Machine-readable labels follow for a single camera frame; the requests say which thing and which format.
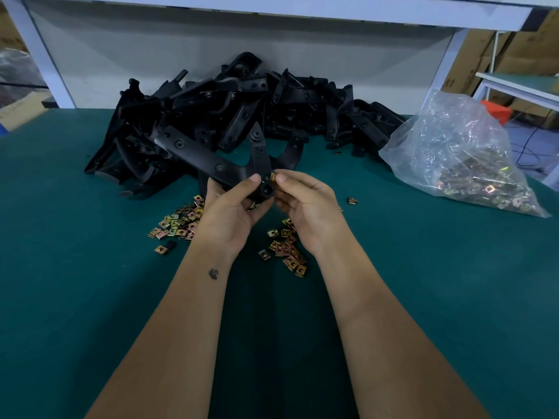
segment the red object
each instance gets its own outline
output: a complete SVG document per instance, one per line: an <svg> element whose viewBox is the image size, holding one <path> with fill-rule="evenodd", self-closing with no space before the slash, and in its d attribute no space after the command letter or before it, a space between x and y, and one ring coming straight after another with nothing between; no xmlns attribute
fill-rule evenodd
<svg viewBox="0 0 559 419"><path fill-rule="evenodd" d="M513 112L508 107L503 107L502 105L488 102L486 100L483 100L481 104L485 105L487 112L495 119L497 119L502 126L505 126L507 124L510 119L510 115Z"/></svg>

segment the clear plastic bag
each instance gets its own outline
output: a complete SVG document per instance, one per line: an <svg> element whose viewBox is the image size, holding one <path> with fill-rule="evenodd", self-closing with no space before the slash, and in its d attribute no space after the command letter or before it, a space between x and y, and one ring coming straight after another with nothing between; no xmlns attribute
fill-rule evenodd
<svg viewBox="0 0 559 419"><path fill-rule="evenodd" d="M511 159L507 131L467 95L435 91L378 153L398 179L433 196L550 216Z"/></svg>
<svg viewBox="0 0 559 419"><path fill-rule="evenodd" d="M13 48L0 48L0 81L12 84L45 85L32 57ZM0 108L24 98L32 91L48 90L0 85Z"/></svg>

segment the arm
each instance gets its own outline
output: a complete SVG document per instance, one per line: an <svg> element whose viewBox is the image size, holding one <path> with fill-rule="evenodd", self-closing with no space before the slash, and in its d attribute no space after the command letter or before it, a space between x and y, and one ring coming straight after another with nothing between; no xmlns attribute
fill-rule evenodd
<svg viewBox="0 0 559 419"><path fill-rule="evenodd" d="M334 192L293 171L276 183L276 203L324 276L360 417L489 417L382 281Z"/></svg>
<svg viewBox="0 0 559 419"><path fill-rule="evenodd" d="M229 270L273 203L247 211L245 198L259 182L252 176L227 193L208 182L204 215L177 274L86 419L207 417Z"/></svg>

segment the left hand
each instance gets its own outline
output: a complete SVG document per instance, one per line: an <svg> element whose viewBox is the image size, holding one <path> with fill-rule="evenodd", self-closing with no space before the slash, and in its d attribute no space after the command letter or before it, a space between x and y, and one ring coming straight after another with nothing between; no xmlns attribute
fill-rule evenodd
<svg viewBox="0 0 559 419"><path fill-rule="evenodd" d="M274 202L270 198L256 209L247 211L252 204L247 197L258 188L260 182L260 175L254 174L225 192L209 178L204 214L192 244L216 247L233 262L246 244L250 229Z"/></svg>

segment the hand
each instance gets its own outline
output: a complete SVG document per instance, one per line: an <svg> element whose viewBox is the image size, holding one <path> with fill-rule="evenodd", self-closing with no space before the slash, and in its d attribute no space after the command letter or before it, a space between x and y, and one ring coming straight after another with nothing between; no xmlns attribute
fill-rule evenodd
<svg viewBox="0 0 559 419"><path fill-rule="evenodd" d="M351 235L332 188L293 170L276 170L276 204L287 213L301 243L316 258Z"/></svg>
<svg viewBox="0 0 559 419"><path fill-rule="evenodd" d="M271 198L256 209L247 211L252 204L247 197L258 188L260 182L260 175L254 174L225 192L209 178L204 214L192 244L217 247L233 262L246 244L250 229L273 204Z"/></svg>

